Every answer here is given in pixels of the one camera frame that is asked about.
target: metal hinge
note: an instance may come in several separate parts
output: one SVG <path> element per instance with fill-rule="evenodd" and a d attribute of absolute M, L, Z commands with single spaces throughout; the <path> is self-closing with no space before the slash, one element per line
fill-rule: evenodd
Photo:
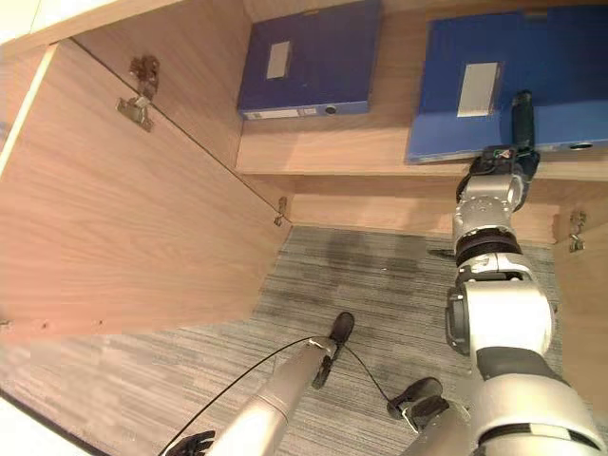
<path fill-rule="evenodd" d="M 281 226 L 285 214 L 287 213 L 287 197 L 281 197 L 278 199 L 278 216 L 275 217 L 275 225 Z"/>
<path fill-rule="evenodd" d="M 580 232 L 586 221 L 587 214 L 583 211 L 572 211 L 570 215 L 570 253 L 584 250 L 585 241 L 580 237 Z"/>
<path fill-rule="evenodd" d="M 144 55 L 141 59 L 134 58 L 129 73 L 138 80 L 139 96 L 130 100 L 121 98 L 116 104 L 118 112 L 148 132 L 152 130 L 154 123 L 148 117 L 147 107 L 159 89 L 160 66 L 158 59 L 152 55 Z"/>

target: wood grain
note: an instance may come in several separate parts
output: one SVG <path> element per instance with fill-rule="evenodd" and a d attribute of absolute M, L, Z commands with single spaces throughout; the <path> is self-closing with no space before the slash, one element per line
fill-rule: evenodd
<path fill-rule="evenodd" d="M 63 3 L 50 0 L 51 4 Z M 120 21 L 127 17 L 142 14 L 143 12 L 156 10 L 167 5 L 179 2 L 180 0 L 87 0 L 89 5 L 99 6 L 98 8 L 82 9 L 79 14 L 65 14 L 65 18 L 55 22 L 49 27 L 35 30 L 33 33 L 25 34 L 13 40 L 7 41 L 0 46 L 0 55 L 5 58 L 12 57 L 21 52 L 25 52 L 41 45 L 48 45 L 68 38 L 72 35 L 82 33 L 86 30 Z"/>
<path fill-rule="evenodd" d="M 47 49 L 45 49 L 44 55 L 40 60 L 40 64 L 33 71 L 33 76 L 31 78 L 29 76 L 33 70 L 32 67 L 34 62 L 28 62 L 28 65 L 26 65 L 26 74 L 23 74 L 24 77 L 28 77 L 28 82 L 26 84 L 18 83 L 16 87 L 17 90 L 9 95 L 9 99 L 11 100 L 9 101 L 9 114 L 13 115 L 15 113 L 15 109 L 17 109 L 17 111 L 12 125 L 10 126 L 10 130 L 8 131 L 8 135 L 5 137 L 3 134 L 1 141 L 2 151 L 0 153 L 0 177 L 3 175 L 7 162 L 10 159 L 10 154 L 12 153 L 15 142 L 21 135 L 21 129 L 23 128 L 26 118 L 29 115 L 31 105 L 38 94 L 38 89 L 40 88 L 40 85 L 47 74 L 48 66 L 55 54 L 56 48 L 56 45 L 50 45 L 47 47 Z"/>
<path fill-rule="evenodd" d="M 571 254 L 569 240 L 553 250 L 563 298 L 563 370 L 594 410 L 606 413 L 608 223 L 583 233 L 585 250 Z"/>
<path fill-rule="evenodd" d="M 117 113 L 133 94 L 74 43 L 55 51 L 0 183 L 1 338 L 255 307 L 290 224 L 154 109 L 152 133 Z"/>
<path fill-rule="evenodd" d="M 450 238 L 454 205 L 453 199 L 296 194 L 290 220 L 296 225 Z M 526 204 L 513 218 L 518 239 L 555 242 L 551 222 L 559 209 L 557 204 Z"/>
<path fill-rule="evenodd" d="M 295 181 L 291 220 L 446 237 L 451 234 L 459 181 L 420 176 L 300 176 Z M 534 180 L 524 209 L 513 217 L 518 236 L 553 243 L 561 238 L 558 231 L 563 225 L 563 207 L 586 201 L 585 207 L 596 213 L 589 201 L 602 196 L 608 196 L 608 183 Z"/>
<path fill-rule="evenodd" d="M 582 227 L 582 238 L 588 230 L 608 223 L 608 191 L 602 189 L 592 195 L 581 193 L 574 201 L 566 200 L 560 206 L 560 217 L 556 227 L 556 239 L 564 240 L 570 237 L 570 216 L 574 211 L 582 211 L 587 220 Z"/>
<path fill-rule="evenodd" d="M 41 46 L 11 59 L 0 60 L 0 150 L 46 50 L 47 47 Z"/>
<path fill-rule="evenodd" d="M 530 5 L 533 4 L 524 1 L 475 5 L 454 1 L 447 2 L 444 8 L 386 15 L 372 83 L 370 113 L 330 119 L 245 122 L 237 170 L 245 174 L 463 175 L 467 168 L 464 162 L 404 163 L 409 129 L 419 102 L 428 21 Z M 608 181 L 608 153 L 596 150 L 545 155 L 538 178 Z"/>
<path fill-rule="evenodd" d="M 161 63 L 154 106 L 234 168 L 250 30 L 241 0 L 194 0 L 97 28 L 76 41 L 132 86 L 131 60 L 153 54 Z"/>

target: gray striped carpet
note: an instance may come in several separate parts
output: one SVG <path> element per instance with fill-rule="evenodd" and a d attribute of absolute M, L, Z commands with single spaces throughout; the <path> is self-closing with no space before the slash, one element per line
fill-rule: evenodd
<path fill-rule="evenodd" d="M 443 240 L 296 227 L 244 322 L 149 334 L 78 337 L 0 348 L 0 385 L 92 445 L 116 455 L 154 455 L 234 377 L 297 338 L 326 334 L 342 311 L 350 346 L 389 396 L 433 375 L 446 397 L 468 403 L 467 360 L 444 339 L 453 261 L 429 251 Z M 549 299 L 558 291 L 548 248 L 529 247 Z M 222 430 L 289 352 L 245 378 L 190 432 Z M 549 363 L 560 370 L 561 340 Z M 321 391 L 309 390 L 280 455 L 396 456 L 414 438 L 344 352 Z"/>

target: wooden shelf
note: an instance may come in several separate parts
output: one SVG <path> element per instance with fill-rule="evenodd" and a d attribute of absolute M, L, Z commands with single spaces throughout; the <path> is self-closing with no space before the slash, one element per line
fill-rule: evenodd
<path fill-rule="evenodd" d="M 384 18 L 371 112 L 356 116 L 245 122 L 237 171 L 243 174 L 460 176 L 468 162 L 405 164 L 409 128 L 420 96 L 429 20 L 506 6 L 391 13 Z M 608 181 L 608 152 L 543 157 L 538 178 Z"/>
<path fill-rule="evenodd" d="M 458 181 L 430 176 L 298 177 L 290 220 L 297 225 L 449 238 Z M 513 227 L 520 241 L 553 243 L 568 233 L 570 206 L 584 201 L 582 208 L 600 223 L 605 219 L 600 205 L 606 198 L 607 182 L 535 180 L 524 208 L 513 216 Z M 560 218 L 562 206 L 568 210 Z"/>

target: black cable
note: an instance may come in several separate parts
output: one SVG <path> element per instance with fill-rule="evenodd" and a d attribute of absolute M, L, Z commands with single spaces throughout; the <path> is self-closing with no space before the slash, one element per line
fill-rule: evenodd
<path fill-rule="evenodd" d="M 355 353 L 354 351 L 351 350 L 351 348 L 348 345 L 345 345 L 344 348 L 346 350 L 348 350 L 350 352 L 350 354 L 352 356 L 354 356 L 354 358 L 359 361 L 359 364 L 361 364 L 361 366 L 363 366 L 363 369 L 365 369 L 365 372 L 368 373 L 368 375 L 370 376 L 371 381 L 373 382 L 373 384 L 378 388 L 378 390 L 380 391 L 380 394 L 382 394 L 382 397 L 384 397 L 386 399 L 387 402 L 390 402 L 389 397 L 382 391 L 382 388 L 380 388 L 380 385 L 378 384 L 378 382 L 376 382 L 376 379 L 373 377 L 373 375 L 371 375 L 370 370 L 368 369 L 368 367 L 365 365 L 365 363 L 361 360 L 361 358 L 359 356 L 357 356 L 357 353 Z"/>
<path fill-rule="evenodd" d="M 279 353 L 283 352 L 284 350 L 289 349 L 292 345 L 299 344 L 300 342 L 304 342 L 305 340 L 308 340 L 311 337 L 315 337 L 315 336 L 311 335 L 311 336 L 308 336 L 308 337 L 303 337 L 301 339 L 296 340 L 295 342 L 292 342 L 291 344 L 287 344 L 287 345 L 281 347 L 280 349 L 278 349 L 276 351 L 273 351 L 268 356 L 266 356 L 262 360 L 260 360 L 257 363 L 255 363 L 251 368 L 249 368 L 248 370 L 246 370 L 244 373 L 242 373 L 241 375 L 239 375 L 230 385 L 228 385 L 226 388 L 224 388 L 222 391 L 220 391 L 219 394 L 216 397 L 214 397 L 213 399 L 211 399 L 211 401 L 209 401 L 207 404 L 205 404 L 205 406 L 203 408 L 201 408 L 197 413 L 195 413 L 195 415 L 192 418 L 190 418 L 190 421 L 188 421 L 180 429 L 180 431 L 173 436 L 173 438 L 167 443 L 167 445 L 164 446 L 164 448 L 161 450 L 161 452 L 158 454 L 158 456 L 162 456 L 164 454 L 164 452 L 169 447 L 171 447 L 171 444 L 173 444 L 176 440 L 178 440 L 178 438 L 183 434 L 183 432 L 185 430 L 187 430 L 190 427 L 190 425 L 192 423 L 194 423 L 195 420 L 202 415 L 202 413 L 204 411 L 206 411 L 207 409 L 209 409 L 226 391 L 228 391 L 231 387 L 233 387 L 234 385 L 236 385 L 243 377 L 245 377 L 247 374 L 249 374 L 251 371 L 253 371 L 255 368 L 257 368 L 259 365 L 261 365 L 261 364 L 265 363 L 266 361 L 268 361 L 270 358 L 272 358 L 276 354 L 279 354 Z M 370 379 L 373 382 L 373 384 L 378 388 L 378 391 L 380 391 L 380 394 L 382 394 L 382 397 L 384 397 L 385 400 L 387 402 L 389 402 L 390 401 L 389 397 L 382 391 L 382 388 L 380 388 L 380 385 L 378 384 L 378 382 L 376 381 L 376 379 L 374 378 L 374 376 L 371 374 L 370 370 L 368 369 L 368 367 L 366 366 L 366 364 L 363 362 L 363 360 L 359 356 L 357 356 L 357 354 L 354 351 L 352 351 L 351 348 L 348 347 L 347 345 L 345 345 L 344 348 L 346 350 L 348 350 L 349 353 L 352 356 L 354 356 L 354 358 L 359 362 L 359 364 L 361 364 L 361 366 L 363 367 L 363 369 L 365 370 L 365 372 L 367 373 L 367 375 L 370 377 Z"/>
<path fill-rule="evenodd" d="M 251 368 L 249 368 L 248 370 L 246 370 L 244 373 L 242 373 L 241 375 L 239 375 L 237 377 L 236 380 L 234 380 L 230 385 L 228 385 L 226 388 L 224 388 L 216 397 L 214 397 L 211 401 L 209 401 L 203 408 L 201 408 L 197 413 L 195 413 L 195 415 L 190 419 L 190 421 L 188 421 L 188 423 L 185 424 L 184 427 L 182 427 L 180 429 L 180 431 L 175 434 L 173 436 L 173 438 L 167 443 L 167 445 L 164 446 L 164 448 L 161 450 L 161 452 L 159 453 L 158 456 L 162 456 L 164 454 L 164 452 L 171 447 L 171 444 L 173 444 L 176 440 L 178 440 L 178 437 L 180 437 L 183 432 L 185 430 L 188 429 L 188 427 L 194 423 L 194 421 L 199 418 L 201 416 L 201 414 L 206 411 L 207 409 L 209 409 L 214 402 L 216 402 L 227 390 L 229 390 L 231 387 L 233 387 L 234 385 L 236 385 L 244 376 L 246 376 L 249 372 L 251 372 L 252 370 L 254 370 L 257 366 L 259 366 L 260 364 L 265 363 L 266 361 L 268 361 L 270 358 L 272 358 L 273 356 L 275 356 L 276 354 L 281 353 L 282 351 L 289 349 L 292 345 L 295 344 L 299 344 L 300 342 L 304 342 L 305 340 L 310 339 L 311 337 L 316 337 L 313 335 L 310 335 L 308 337 L 303 337 L 299 340 L 296 340 L 295 342 L 292 342 L 291 344 L 285 345 L 283 347 L 281 347 L 280 349 L 273 351 L 272 353 L 270 353 L 268 356 L 266 356 L 264 359 L 262 359 L 261 361 L 258 361 L 257 363 L 255 363 Z"/>

